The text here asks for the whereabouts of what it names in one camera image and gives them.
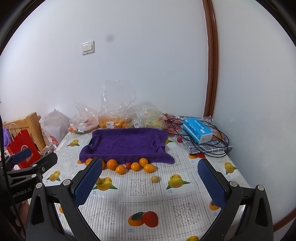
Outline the person's left hand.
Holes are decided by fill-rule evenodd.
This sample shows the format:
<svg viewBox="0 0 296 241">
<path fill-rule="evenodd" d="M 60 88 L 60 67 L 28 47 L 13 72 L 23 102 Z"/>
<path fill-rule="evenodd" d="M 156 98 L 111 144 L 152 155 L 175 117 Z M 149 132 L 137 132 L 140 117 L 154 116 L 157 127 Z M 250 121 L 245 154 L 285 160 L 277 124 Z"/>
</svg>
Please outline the person's left hand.
<svg viewBox="0 0 296 241">
<path fill-rule="evenodd" d="M 23 201 L 20 205 L 20 209 L 18 213 L 20 215 L 20 218 L 23 224 L 26 224 L 27 222 L 29 207 L 30 205 L 28 204 L 27 201 Z"/>
</svg>

